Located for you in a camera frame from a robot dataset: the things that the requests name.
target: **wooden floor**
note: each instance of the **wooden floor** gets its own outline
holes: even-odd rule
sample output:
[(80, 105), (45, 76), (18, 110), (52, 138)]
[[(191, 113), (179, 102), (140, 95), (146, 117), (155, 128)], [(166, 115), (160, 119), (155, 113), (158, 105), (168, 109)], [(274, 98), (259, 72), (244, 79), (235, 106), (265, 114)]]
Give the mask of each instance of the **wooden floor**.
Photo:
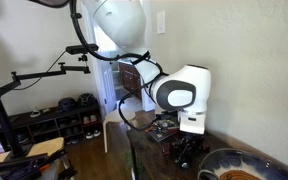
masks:
[[(136, 113), (139, 122), (153, 119), (154, 111)], [(129, 141), (124, 123), (108, 123), (108, 153), (104, 152), (103, 134), (99, 137), (83, 140), (78, 144), (66, 146), (68, 157), (76, 167), (77, 180), (130, 180), (131, 170), (126, 166), (129, 154)]]

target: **black arm mount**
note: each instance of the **black arm mount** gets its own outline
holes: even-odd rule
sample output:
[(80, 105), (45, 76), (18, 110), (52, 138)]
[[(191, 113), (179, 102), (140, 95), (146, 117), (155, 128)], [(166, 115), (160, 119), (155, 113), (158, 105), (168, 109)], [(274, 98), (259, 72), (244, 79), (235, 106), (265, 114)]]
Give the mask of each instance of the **black arm mount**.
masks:
[[(93, 49), (98, 49), (98, 46), (95, 44), (89, 45)], [(82, 53), (83, 55), (79, 58), (79, 61), (87, 62), (87, 56), (85, 55), (85, 49), (83, 46), (69, 46), (66, 48), (66, 51), (70, 54), (79, 54)], [(41, 78), (41, 77), (48, 77), (48, 76), (58, 76), (66, 74), (66, 71), (82, 71), (85, 74), (90, 73), (89, 67), (85, 66), (64, 66), (64, 63), (60, 64), (59, 71), (53, 72), (44, 72), (44, 73), (34, 73), (34, 74), (25, 74), (25, 75), (16, 75), (16, 72), (12, 72), (13, 82), (3, 86), (0, 88), (0, 125), (2, 130), (5, 134), (5, 137), (10, 144), (11, 152), (8, 158), (20, 158), (26, 156), (30, 151), (30, 146), (21, 146), (17, 140), (16, 134), (12, 129), (11, 123), (9, 121), (8, 115), (5, 111), (3, 103), (1, 101), (1, 96), (8, 93), (12, 89), (16, 88), (17, 86), (21, 85), (21, 80), (27, 79), (34, 79), (34, 78)]]

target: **wooden cabinet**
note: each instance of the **wooden cabinet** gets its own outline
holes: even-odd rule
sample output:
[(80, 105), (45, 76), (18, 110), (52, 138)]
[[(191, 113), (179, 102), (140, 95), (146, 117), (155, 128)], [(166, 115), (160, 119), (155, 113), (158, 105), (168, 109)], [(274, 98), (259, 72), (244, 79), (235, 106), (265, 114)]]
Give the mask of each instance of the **wooden cabinet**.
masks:
[[(19, 139), (21, 145), (40, 143), (57, 137), (63, 137), (65, 144), (75, 144), (83, 140), (87, 132), (102, 130), (98, 104), (77, 107), (69, 112), (57, 112), (57, 107), (53, 107), (49, 112), (35, 118), (30, 117), (30, 114), (31, 112), (27, 112), (9, 117), (16, 136), (23, 136)], [(85, 117), (91, 116), (96, 117), (97, 121), (83, 121)], [(0, 143), (5, 151), (11, 150), (1, 126)]]
[[(134, 91), (141, 87), (141, 77), (136, 68), (127, 63), (120, 62), (120, 80), (123, 87), (128, 91)], [(138, 90), (135, 96), (142, 99), (141, 91)]]

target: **ceramic bowl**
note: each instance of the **ceramic bowl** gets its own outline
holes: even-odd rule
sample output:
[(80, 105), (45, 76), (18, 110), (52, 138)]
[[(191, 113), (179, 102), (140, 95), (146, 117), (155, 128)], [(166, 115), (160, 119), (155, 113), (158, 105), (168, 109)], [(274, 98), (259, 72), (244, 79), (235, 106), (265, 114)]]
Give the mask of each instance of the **ceramic bowl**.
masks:
[(246, 151), (219, 149), (203, 159), (198, 179), (288, 180), (288, 171), (273, 161)]

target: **white door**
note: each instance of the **white door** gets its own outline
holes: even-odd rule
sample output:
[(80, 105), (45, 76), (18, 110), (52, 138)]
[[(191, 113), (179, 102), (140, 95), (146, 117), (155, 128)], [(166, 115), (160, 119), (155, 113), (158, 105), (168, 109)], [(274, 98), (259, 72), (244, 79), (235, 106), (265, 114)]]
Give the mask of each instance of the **white door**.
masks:
[[(88, 42), (96, 43), (100, 48), (100, 54), (102, 56), (109, 56), (109, 52), (105, 52), (105, 44), (101, 42), (96, 42), (96, 37), (94, 33), (94, 23), (89, 18), (89, 12), (86, 9), (85, 5), (81, 3), (82, 12), (83, 12), (83, 19), (85, 22), (85, 27), (88, 35)], [(102, 118), (105, 117), (106, 114), (113, 111), (115, 104), (116, 104), (116, 96), (114, 90), (114, 83), (113, 83), (113, 75), (112, 75), (112, 68), (110, 63), (107, 61), (101, 61), (94, 57), (91, 57), (92, 65), (93, 65), (93, 72), (96, 79), (97, 85), (97, 92), (98, 92), (98, 100), (100, 104)]]

